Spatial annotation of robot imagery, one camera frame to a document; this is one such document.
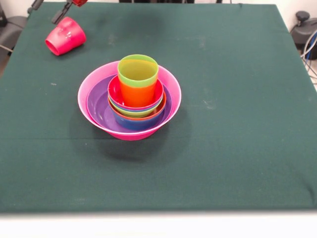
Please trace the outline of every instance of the red bowl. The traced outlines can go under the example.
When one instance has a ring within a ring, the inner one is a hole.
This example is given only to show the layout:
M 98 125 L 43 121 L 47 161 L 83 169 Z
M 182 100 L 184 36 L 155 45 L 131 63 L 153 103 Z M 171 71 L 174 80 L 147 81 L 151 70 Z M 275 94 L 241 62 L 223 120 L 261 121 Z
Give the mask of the red bowl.
M 122 93 L 121 93 L 121 86 L 118 76 L 115 76 L 108 85 L 108 95 L 111 100 L 116 104 L 116 106 L 122 108 L 123 110 L 130 110 L 130 111 L 146 111 L 151 109 L 152 107 L 157 106 L 160 100 L 163 97 L 164 88 L 162 82 L 158 79 L 154 89 L 154 97 L 152 103 L 144 106 L 144 107 L 129 107 L 125 105 Z
M 113 105 L 111 104 L 111 102 L 109 101 L 108 98 L 108 103 L 112 109 L 112 111 L 114 113 L 116 113 L 119 117 L 123 118 L 123 119 L 127 119 L 127 120 L 138 120 L 138 121 L 145 121 L 145 120 L 149 120 L 152 119 L 154 117 L 156 117 L 157 115 L 161 114 L 163 112 L 163 110 L 165 109 L 166 106 L 166 94 L 163 92 L 163 100 L 161 101 L 161 103 L 159 104 L 159 106 L 157 108 L 155 108 L 155 110 L 153 112 L 151 112 L 148 116 L 144 117 L 144 118 L 131 118 L 131 117 L 127 117 L 123 114 L 121 114 L 116 108 L 113 107 Z

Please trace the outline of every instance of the plastic bowl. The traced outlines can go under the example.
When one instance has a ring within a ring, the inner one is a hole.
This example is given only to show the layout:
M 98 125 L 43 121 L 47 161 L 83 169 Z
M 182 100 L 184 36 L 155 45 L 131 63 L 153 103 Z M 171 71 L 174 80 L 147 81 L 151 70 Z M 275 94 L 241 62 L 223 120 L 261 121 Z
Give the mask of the plastic bowl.
M 109 102 L 109 105 L 112 109 L 112 111 L 117 114 L 119 117 L 123 118 L 123 119 L 127 119 L 127 120 L 138 120 L 138 121 L 146 121 L 146 120 L 149 120 L 149 119 L 152 119 L 154 117 L 156 117 L 158 114 L 161 114 L 162 111 L 164 110 L 165 108 L 165 105 L 166 105 L 166 94 L 164 93 L 163 95 L 163 100 L 162 102 L 159 104 L 159 106 L 153 111 L 151 112 L 147 117 L 144 117 L 144 118 L 131 118 L 131 117 L 127 117 L 125 115 L 122 115 L 118 110 L 116 110 L 113 105 L 110 103 L 109 101 L 109 98 L 108 98 L 108 102 Z
M 119 78 L 118 76 L 115 76 L 109 83 L 108 85 L 108 95 L 111 99 L 111 102 L 113 102 L 113 104 L 117 107 L 119 107 L 121 110 L 123 111 L 127 111 L 127 112 L 144 112 L 144 111 L 148 111 L 150 109 L 152 109 L 152 111 L 155 109 L 155 107 L 157 107 L 160 103 L 160 101 L 163 98 L 163 84 L 160 80 L 158 80 L 156 82 L 155 85 L 153 85 L 154 87 L 154 95 L 153 96 L 149 96 L 146 93 L 146 89 L 147 88 L 133 88 L 133 87 L 129 87 L 129 86 L 125 86 L 125 88 L 128 88 L 128 94 L 129 94 L 129 101 L 130 101 L 130 105 L 134 104 L 134 102 L 137 100 L 137 98 L 141 98 L 144 97 L 145 100 L 143 100 L 145 102 L 145 106 L 143 107 L 130 107 L 127 105 L 127 101 L 126 99 L 123 98 L 122 95 L 122 85 L 119 82 Z
M 109 103 L 117 109 L 118 112 L 120 112 L 122 115 L 125 115 L 127 117 L 131 117 L 131 118 L 144 118 L 146 116 L 148 116 L 151 112 L 153 112 L 155 110 L 155 108 L 157 108 L 159 106 L 159 104 L 161 103 L 163 97 L 160 99 L 160 101 L 151 109 L 145 110 L 145 111 L 130 111 L 130 110 L 124 110 L 120 107 L 118 107 L 112 100 L 110 97 L 108 97 L 109 99 Z
M 103 79 L 91 89 L 87 98 L 88 113 L 98 125 L 104 128 L 108 128 L 117 132 L 135 132 L 135 130 L 129 130 L 122 127 L 116 121 L 113 110 L 111 109 L 108 100 L 105 100 L 105 98 L 108 98 L 108 91 L 105 90 L 105 88 L 107 88 L 112 78 L 113 76 L 109 76 Z M 155 127 L 164 122 L 171 113 L 173 104 L 172 97 L 165 86 L 164 91 L 166 94 L 166 105 L 164 111 L 162 112 L 162 116 L 159 117 L 157 123 L 152 127 Z
M 179 83 L 177 82 L 177 79 L 174 77 L 172 73 L 170 73 L 167 69 L 165 69 L 162 66 L 159 66 L 158 70 L 158 77 L 160 78 L 161 82 L 165 85 L 165 87 L 169 90 L 170 95 L 172 97 L 172 108 L 170 115 L 168 118 L 163 121 L 162 123 L 158 124 L 157 126 L 142 130 L 142 131 L 136 131 L 136 132 L 118 132 L 115 130 L 111 130 L 106 127 L 102 127 L 98 125 L 89 115 L 88 109 L 87 109 L 87 97 L 92 89 L 97 83 L 102 81 L 103 79 L 107 78 L 110 75 L 117 74 L 117 66 L 118 61 L 107 63 L 97 69 L 95 69 L 93 72 L 91 72 L 82 82 L 82 84 L 79 87 L 78 90 L 78 106 L 80 108 L 80 111 L 84 115 L 84 117 L 94 126 L 106 131 L 110 135 L 112 135 L 115 138 L 121 139 L 121 140 L 142 140 L 144 138 L 149 137 L 153 133 L 155 133 L 158 129 L 160 129 L 162 126 L 164 126 L 166 123 L 168 123 L 177 113 L 181 99 L 182 99 L 182 93 L 179 86 Z
M 157 112 L 153 112 L 152 116 L 141 119 L 129 119 L 121 115 L 110 103 L 109 98 L 108 102 L 113 111 L 115 120 L 119 125 L 129 130 L 146 130 L 154 126 L 161 119 L 162 113 L 164 112 L 164 108 L 166 105 L 166 95 L 164 94 L 163 101 L 159 105 Z

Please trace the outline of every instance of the pink cup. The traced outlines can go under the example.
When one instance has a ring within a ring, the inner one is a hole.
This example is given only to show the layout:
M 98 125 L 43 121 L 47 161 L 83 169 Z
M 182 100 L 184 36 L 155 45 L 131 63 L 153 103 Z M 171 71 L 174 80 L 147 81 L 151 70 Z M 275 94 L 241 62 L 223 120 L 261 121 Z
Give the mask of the pink cup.
M 45 43 L 55 55 L 60 56 L 86 42 L 86 35 L 76 21 L 65 17 L 47 36 Z

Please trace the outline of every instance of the cup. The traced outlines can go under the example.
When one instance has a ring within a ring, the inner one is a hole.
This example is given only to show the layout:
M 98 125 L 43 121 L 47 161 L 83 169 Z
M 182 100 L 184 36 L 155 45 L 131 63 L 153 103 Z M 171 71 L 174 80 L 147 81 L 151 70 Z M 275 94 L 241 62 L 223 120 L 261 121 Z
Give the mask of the cup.
M 83 29 L 70 17 L 65 17 L 47 36 L 45 43 L 55 55 L 60 56 L 86 42 Z
M 156 83 L 142 88 L 131 87 L 120 81 L 121 94 L 126 106 L 146 107 L 154 102 Z
M 130 87 L 142 88 L 155 84 L 158 72 L 158 63 L 145 55 L 126 56 L 118 64 L 119 80 Z

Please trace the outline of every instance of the green tablecloth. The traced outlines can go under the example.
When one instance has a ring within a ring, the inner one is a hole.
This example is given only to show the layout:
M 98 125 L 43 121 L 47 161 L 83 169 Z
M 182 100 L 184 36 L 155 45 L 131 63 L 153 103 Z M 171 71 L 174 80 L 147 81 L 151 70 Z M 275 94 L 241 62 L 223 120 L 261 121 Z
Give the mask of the green tablecloth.
M 87 43 L 44 44 L 63 3 L 33 12 L 0 80 L 0 212 L 316 209 L 317 95 L 274 5 L 73 7 Z M 175 118 L 125 142 L 77 92 L 146 54 L 179 80 Z

